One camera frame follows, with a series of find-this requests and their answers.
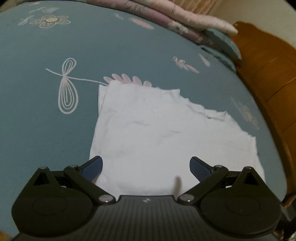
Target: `bed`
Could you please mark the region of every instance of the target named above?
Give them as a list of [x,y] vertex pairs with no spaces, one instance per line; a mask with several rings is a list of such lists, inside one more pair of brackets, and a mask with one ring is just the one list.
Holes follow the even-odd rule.
[[226,110],[256,136],[266,183],[283,200],[281,157],[255,100],[225,65],[231,61],[205,49],[141,17],[81,2],[26,2],[1,13],[0,230],[17,234],[11,207],[39,166],[60,170],[89,159],[98,84],[112,74]]

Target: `wooden bed frame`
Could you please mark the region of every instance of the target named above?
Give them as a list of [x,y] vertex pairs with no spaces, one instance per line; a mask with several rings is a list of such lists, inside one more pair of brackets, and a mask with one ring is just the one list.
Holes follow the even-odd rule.
[[256,100],[279,151],[287,198],[296,192],[296,49],[254,25],[236,22],[237,72]]

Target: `black object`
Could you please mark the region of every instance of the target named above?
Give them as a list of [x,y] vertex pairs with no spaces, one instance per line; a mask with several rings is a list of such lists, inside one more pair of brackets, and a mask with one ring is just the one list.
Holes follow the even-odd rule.
[[121,196],[117,202],[91,182],[102,170],[98,156],[61,172],[41,167],[12,207],[20,231],[14,240],[278,240],[272,233],[288,221],[287,210],[253,168],[230,172],[197,157],[189,166],[200,183],[177,201]]

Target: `ribbed black surface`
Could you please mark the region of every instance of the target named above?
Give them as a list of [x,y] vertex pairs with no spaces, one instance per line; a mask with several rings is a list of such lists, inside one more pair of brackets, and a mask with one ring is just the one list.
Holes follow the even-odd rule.
[[123,196],[114,205],[97,209],[79,230],[56,238],[20,234],[15,241],[277,241],[273,235],[237,239],[208,226],[192,206],[177,204],[171,196]]

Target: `wooden floor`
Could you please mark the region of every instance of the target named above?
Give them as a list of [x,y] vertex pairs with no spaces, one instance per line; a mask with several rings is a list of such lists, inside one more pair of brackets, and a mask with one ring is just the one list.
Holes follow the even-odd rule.
[[8,238],[10,238],[10,236],[0,231],[0,241],[5,241]]

